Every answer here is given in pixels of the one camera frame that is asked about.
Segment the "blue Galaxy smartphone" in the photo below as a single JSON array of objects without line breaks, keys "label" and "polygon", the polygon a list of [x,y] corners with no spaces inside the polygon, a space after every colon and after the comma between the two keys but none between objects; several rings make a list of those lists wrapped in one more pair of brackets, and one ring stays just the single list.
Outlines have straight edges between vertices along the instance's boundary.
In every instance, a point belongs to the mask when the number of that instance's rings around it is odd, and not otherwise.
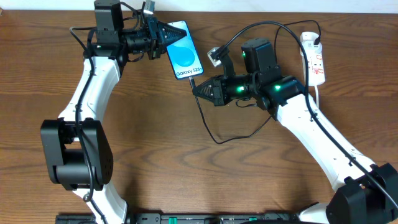
[{"label": "blue Galaxy smartphone", "polygon": [[185,21],[170,22],[169,25],[183,29],[187,35],[167,46],[167,53],[178,80],[201,75],[203,66]]}]

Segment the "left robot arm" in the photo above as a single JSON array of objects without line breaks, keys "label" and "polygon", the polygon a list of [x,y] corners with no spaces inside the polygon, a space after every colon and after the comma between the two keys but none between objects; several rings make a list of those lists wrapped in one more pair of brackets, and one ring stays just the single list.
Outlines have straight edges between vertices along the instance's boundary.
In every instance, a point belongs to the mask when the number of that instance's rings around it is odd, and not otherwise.
[{"label": "left robot arm", "polygon": [[111,93],[130,55],[159,58],[188,35],[160,22],[154,2],[132,10],[136,25],[126,28],[122,1],[95,1],[96,25],[82,42],[84,68],[80,82],[57,119],[46,119],[40,136],[50,180],[78,195],[93,212],[92,223],[131,223],[127,202],[111,177],[113,153],[102,126]]}]

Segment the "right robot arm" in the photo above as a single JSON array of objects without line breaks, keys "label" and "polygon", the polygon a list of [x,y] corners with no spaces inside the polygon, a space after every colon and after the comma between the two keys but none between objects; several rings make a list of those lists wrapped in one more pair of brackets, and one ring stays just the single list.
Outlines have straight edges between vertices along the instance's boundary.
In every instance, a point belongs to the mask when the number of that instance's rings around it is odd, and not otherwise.
[{"label": "right robot arm", "polygon": [[241,46],[246,73],[234,72],[228,50],[213,48],[208,56],[224,73],[193,89],[193,94],[227,105],[232,100],[256,99],[304,145],[328,178],[335,194],[297,212],[295,223],[389,223],[397,219],[397,171],[377,166],[359,152],[325,118],[305,87],[293,76],[283,76],[267,39],[251,39]]}]

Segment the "white power strip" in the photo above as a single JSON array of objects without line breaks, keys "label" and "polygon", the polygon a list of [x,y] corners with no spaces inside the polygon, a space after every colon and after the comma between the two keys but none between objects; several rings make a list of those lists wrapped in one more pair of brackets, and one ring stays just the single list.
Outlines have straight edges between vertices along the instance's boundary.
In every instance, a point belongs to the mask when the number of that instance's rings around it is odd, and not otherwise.
[{"label": "white power strip", "polygon": [[325,69],[321,49],[305,50],[307,54],[307,63],[309,71],[309,86],[318,86],[325,82]]}]

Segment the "white USB wall charger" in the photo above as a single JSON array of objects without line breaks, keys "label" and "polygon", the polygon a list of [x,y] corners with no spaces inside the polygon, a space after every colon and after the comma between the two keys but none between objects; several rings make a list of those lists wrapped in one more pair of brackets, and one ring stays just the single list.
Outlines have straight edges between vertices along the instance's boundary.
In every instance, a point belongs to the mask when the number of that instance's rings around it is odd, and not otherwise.
[{"label": "white USB wall charger", "polygon": [[301,44],[304,47],[307,56],[310,54],[321,54],[322,43],[320,36],[315,32],[302,32],[300,35]]}]

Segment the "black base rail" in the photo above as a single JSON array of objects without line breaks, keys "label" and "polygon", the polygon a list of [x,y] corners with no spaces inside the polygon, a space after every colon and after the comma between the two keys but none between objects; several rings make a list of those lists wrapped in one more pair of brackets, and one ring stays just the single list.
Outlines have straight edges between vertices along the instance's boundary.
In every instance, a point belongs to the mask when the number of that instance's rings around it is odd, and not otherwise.
[{"label": "black base rail", "polygon": [[130,224],[234,224],[234,223],[299,223],[297,215],[285,212],[268,213],[132,213],[124,220]]}]

